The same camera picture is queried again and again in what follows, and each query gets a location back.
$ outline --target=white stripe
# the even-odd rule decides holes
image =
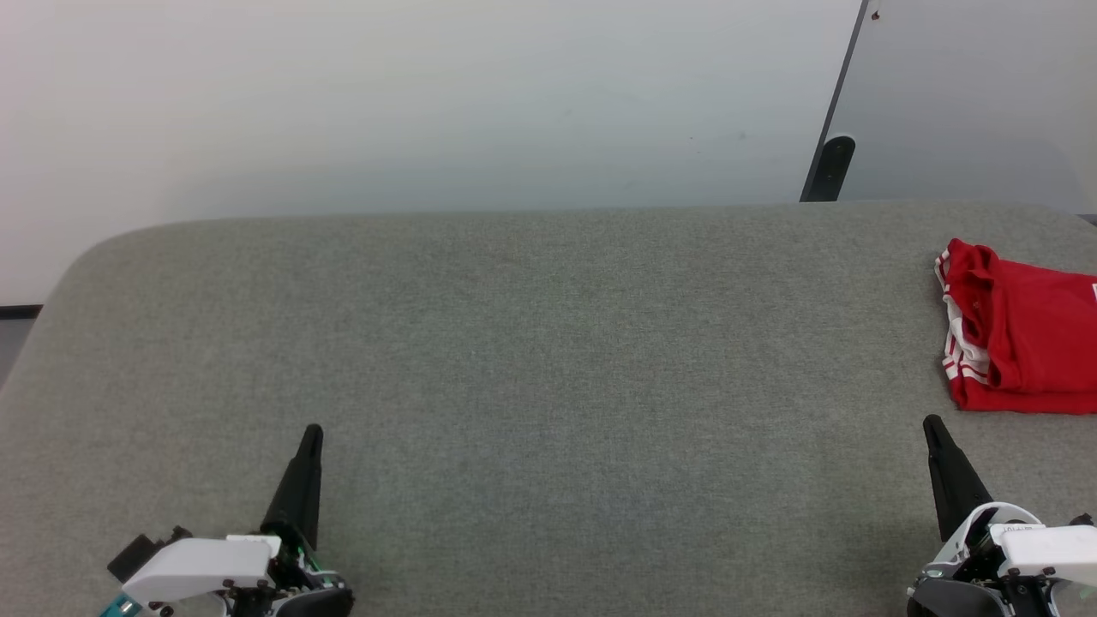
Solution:
[[[948,249],[934,260],[934,274],[937,276],[937,280],[941,283],[941,289],[945,290],[945,295],[941,296],[941,300],[945,302],[945,312],[949,319],[949,328],[945,335],[945,359],[941,361],[941,364],[951,363],[952,366],[945,367],[945,375],[949,378],[949,381],[962,377],[973,379],[985,385],[986,378],[980,373],[989,373],[991,356],[987,354],[986,348],[975,345],[964,336],[963,313],[960,312],[960,306],[957,305],[955,300],[949,294],[949,285],[945,282],[945,278],[941,277],[942,269],[948,272]],[[1094,293],[1097,294],[1097,285],[1094,285]]]
[[[968,378],[968,379],[973,379],[973,380],[982,383],[983,385],[986,385],[986,378],[980,377],[977,373],[975,373],[974,371],[972,371],[968,367],[961,366],[960,367],[960,374],[963,375],[963,377],[965,377],[965,378]]]

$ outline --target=gray fabric surface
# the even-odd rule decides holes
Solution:
[[[0,392],[0,588],[92,615],[138,532],[245,532],[309,422],[355,615],[903,615],[923,417],[995,497],[1097,508],[1097,418],[968,414],[953,236],[1097,272],[1028,206],[206,222],[81,258]]]

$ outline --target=white wall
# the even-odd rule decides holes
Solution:
[[[5,0],[0,305],[201,217],[795,201],[859,0]]]

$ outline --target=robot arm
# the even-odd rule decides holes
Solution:
[[[945,546],[907,590],[909,617],[1056,617],[1053,590],[1097,583],[1097,528],[1088,515],[1047,527],[991,500],[938,416],[923,423]]]
[[[203,539],[176,527],[166,541],[138,536],[108,565],[123,594],[102,617],[135,617],[143,607],[171,617],[168,603],[206,593],[230,617],[347,617],[350,587],[314,554],[323,445],[323,430],[310,425],[258,534]]]

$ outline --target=red cloth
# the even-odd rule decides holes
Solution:
[[[959,239],[936,269],[949,314],[945,372],[960,408],[1097,413],[1097,277]]]

